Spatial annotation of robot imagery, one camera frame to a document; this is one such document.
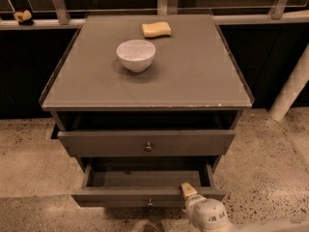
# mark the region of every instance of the white bowl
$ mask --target white bowl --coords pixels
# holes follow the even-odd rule
[[[143,40],[124,42],[116,52],[122,64],[134,73],[144,71],[155,58],[155,46]]]

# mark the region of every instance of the sponge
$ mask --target sponge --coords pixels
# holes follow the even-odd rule
[[[165,21],[156,22],[152,24],[142,24],[145,38],[154,38],[158,36],[171,36],[171,28]]]

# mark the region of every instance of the desk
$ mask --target desk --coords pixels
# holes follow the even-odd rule
[[[154,62],[128,71],[117,46],[158,21],[172,36],[148,39]],[[252,102],[210,15],[90,15],[42,108],[85,171],[80,205],[165,207],[183,205],[183,182],[223,198],[212,173]]]

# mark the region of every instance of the open drawer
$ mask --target open drawer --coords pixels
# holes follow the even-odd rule
[[[58,138],[75,157],[167,157],[225,155],[234,130],[60,131]]]
[[[87,207],[183,207],[181,184],[189,182],[208,198],[222,200],[211,166],[203,158],[93,159],[82,188],[72,197]]]

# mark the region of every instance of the concrete floor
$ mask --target concrete floor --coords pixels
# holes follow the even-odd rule
[[[52,119],[0,121],[0,231],[196,231],[182,209],[80,208],[70,197],[83,173]],[[230,220],[248,223],[309,213],[309,108],[277,123],[245,111],[214,180]],[[148,226],[147,231],[154,231]]]

